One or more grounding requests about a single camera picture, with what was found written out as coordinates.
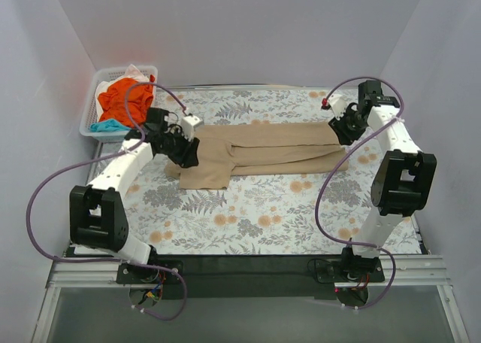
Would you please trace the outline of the beige t shirt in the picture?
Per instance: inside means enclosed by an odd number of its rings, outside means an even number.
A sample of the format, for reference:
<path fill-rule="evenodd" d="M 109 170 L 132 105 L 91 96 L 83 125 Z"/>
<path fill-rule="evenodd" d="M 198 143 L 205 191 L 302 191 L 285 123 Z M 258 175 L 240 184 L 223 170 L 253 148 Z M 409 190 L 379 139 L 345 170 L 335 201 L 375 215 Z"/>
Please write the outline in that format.
<path fill-rule="evenodd" d="M 346 156 L 327 123 L 205 125 L 196 137 L 197 166 L 165 166 L 185 190 L 225 189 L 233 176 L 330 172 Z"/>

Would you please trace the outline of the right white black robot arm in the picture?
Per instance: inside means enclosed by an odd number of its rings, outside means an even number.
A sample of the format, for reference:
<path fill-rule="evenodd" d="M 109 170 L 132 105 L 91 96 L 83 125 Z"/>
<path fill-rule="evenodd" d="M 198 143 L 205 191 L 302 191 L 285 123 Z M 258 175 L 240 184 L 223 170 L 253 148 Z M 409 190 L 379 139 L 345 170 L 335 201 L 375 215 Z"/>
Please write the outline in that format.
<path fill-rule="evenodd" d="M 322 108 L 333 112 L 328 124 L 342 145 L 354 144 L 372 129 L 384 157 L 371 184 L 368 217 L 340 255 L 317 264 L 318 279 L 383 281 L 380 248 L 404 218 L 425 207 L 437 159 L 422 152 L 410 137 L 399 115 L 401 98 L 386 95 L 378 80 L 358 85 L 357 102 L 329 93 Z"/>

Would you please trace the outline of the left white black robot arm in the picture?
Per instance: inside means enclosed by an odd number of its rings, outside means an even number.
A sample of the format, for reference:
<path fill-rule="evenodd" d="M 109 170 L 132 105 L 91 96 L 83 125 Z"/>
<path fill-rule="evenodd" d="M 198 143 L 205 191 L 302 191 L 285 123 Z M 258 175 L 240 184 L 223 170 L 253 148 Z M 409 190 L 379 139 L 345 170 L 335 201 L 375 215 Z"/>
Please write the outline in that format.
<path fill-rule="evenodd" d="M 130 130 L 102 173 L 87 186 L 76 186 L 69 196 L 70 238 L 122 260 L 148 263 L 153 248 L 129 232 L 123 200 L 143 167 L 159 154 L 181 168 L 198 165 L 199 139 L 195 129 L 202 119 L 192 114 L 178 123 L 168 122 L 169 112 L 150 108 L 139 129 Z"/>

